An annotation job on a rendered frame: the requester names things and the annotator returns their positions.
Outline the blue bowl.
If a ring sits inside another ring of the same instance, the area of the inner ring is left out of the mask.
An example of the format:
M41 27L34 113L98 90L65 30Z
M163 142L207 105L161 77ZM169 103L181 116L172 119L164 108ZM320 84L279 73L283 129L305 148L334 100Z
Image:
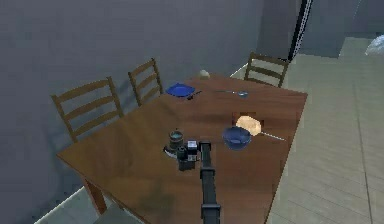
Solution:
M251 134L244 128L232 126L222 133L225 145L231 150L242 150L251 142Z

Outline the pale bread loaf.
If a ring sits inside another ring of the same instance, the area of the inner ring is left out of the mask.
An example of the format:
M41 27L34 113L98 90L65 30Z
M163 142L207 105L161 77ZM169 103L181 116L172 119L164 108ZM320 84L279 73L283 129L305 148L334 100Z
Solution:
M262 129L261 123L250 116L240 116L236 126L247 130L252 136L260 134Z

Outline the silver spoon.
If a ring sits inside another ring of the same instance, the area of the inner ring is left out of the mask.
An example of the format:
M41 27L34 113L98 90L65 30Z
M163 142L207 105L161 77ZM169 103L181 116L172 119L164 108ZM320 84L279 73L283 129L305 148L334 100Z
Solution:
M216 92L231 93L243 98L246 98L248 96L248 92L246 91L216 90Z

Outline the brown wooden table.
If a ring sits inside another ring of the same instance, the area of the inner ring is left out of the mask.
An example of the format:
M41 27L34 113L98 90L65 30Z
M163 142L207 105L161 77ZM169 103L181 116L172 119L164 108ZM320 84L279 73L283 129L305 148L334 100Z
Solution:
M179 171L162 151L170 132L180 130L187 139L212 144L221 224L265 224L306 94L219 75L188 83L202 91L192 100L164 94L59 152L59 158L144 224L202 224L198 170ZM222 133L240 116L258 120L261 132L285 141L260 133L244 149L229 149Z

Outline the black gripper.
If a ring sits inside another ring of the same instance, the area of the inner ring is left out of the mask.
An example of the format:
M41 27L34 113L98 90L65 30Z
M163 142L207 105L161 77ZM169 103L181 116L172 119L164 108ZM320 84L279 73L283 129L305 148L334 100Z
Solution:
M181 146L177 149L176 153L171 152L168 146L164 146L163 152L170 158L177 159L178 169L180 171L192 170L195 168L197 158L197 148Z

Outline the brown wooden slatted chair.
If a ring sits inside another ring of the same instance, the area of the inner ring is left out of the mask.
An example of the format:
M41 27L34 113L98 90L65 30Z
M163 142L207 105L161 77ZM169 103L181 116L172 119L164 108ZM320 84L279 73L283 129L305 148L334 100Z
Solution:
M271 69L262 68L260 66L253 65L252 62L254 60L279 65L283 68L283 70L281 72L276 72L276 71L273 71ZM263 75L277 79L278 80L277 87L281 88L283 85L288 67L289 67L289 62L286 60L283 60L280 58L274 58L274 57L266 56L266 55L262 55L262 54L256 54L255 52L251 52L249 54L248 61L246 64L246 71L245 71L245 75L244 75L244 80L245 81L252 81L252 82L256 82L256 83L264 84L264 85L269 84L268 82L265 82L265 81L262 81L262 80L259 80L256 78L252 78L250 76L250 72L253 71L253 72L260 73L260 74L263 74Z
M138 81L137 77L143 73L144 71L152 68L153 72L146 78L144 78L142 81ZM156 94L163 94L164 89L160 78L160 73L158 70L157 62L154 58L151 58L149 61L145 62L144 64L138 66L133 71L128 73L128 77L133 89L133 93L136 98L136 102L138 106L142 106L144 103L146 103L151 97L155 96ZM145 95L141 94L141 91L149 85L152 81L155 81L157 85L153 88L151 88Z
M110 94L101 98L98 98L96 100L93 100L91 102L88 102L84 105L81 105L74 110L66 113L63 109L62 104L68 100L72 100L74 98L80 97L82 95L85 95L89 92L95 91L96 89L104 88L107 86L109 88ZM122 118L124 116L122 107L120 105L120 100L116 92L115 85L113 83L113 79L111 76L106 77L103 80L97 80L94 82L90 82L88 84L84 84L80 87L76 87L74 89L71 89L65 93L62 93L61 95L52 95L51 99L57 109L57 112L61 119L63 120L67 131L69 133L69 136L71 140L76 143L78 141L78 137L87 131L95 128L96 126L101 125L102 123L115 118L119 117ZM115 110L104 113L100 115L99 117L92 119L90 121L87 121L77 129L74 129L70 123L71 120L75 119L76 117L79 117L85 113L88 113L92 110L95 110L96 108L99 108L103 105L106 105L108 103L114 103L115 104Z

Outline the blue plate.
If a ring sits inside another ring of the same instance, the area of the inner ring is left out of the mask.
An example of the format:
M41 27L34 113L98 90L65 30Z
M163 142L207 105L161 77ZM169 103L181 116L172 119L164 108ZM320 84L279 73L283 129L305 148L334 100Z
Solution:
M195 88L183 83L176 83L170 86L166 93L175 97L188 97L195 92Z

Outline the grey patterned mug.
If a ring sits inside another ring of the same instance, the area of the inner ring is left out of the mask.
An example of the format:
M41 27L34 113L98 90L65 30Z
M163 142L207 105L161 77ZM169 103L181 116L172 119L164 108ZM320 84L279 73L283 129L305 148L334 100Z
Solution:
M176 150L184 144L183 133L179 130L174 130L169 134L169 147L171 150Z

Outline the black and white door edge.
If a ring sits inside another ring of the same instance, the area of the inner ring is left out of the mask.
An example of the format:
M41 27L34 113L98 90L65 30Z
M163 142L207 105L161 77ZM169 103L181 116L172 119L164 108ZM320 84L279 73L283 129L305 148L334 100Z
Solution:
M301 0L300 10L296 21L295 31L292 37L288 61L291 62L300 50L308 17L310 15L313 0Z

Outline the silver knife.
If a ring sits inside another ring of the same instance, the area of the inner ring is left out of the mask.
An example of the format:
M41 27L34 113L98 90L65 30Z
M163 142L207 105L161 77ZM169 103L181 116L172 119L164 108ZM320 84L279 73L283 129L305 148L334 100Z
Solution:
M263 132L263 131L260 132L260 133L263 134L263 135L269 136L271 138L277 139L277 140L285 141L284 138L281 138L281 137L278 137L278 136L275 136L275 135L272 135L272 134L269 134L269 133L266 133L266 132Z

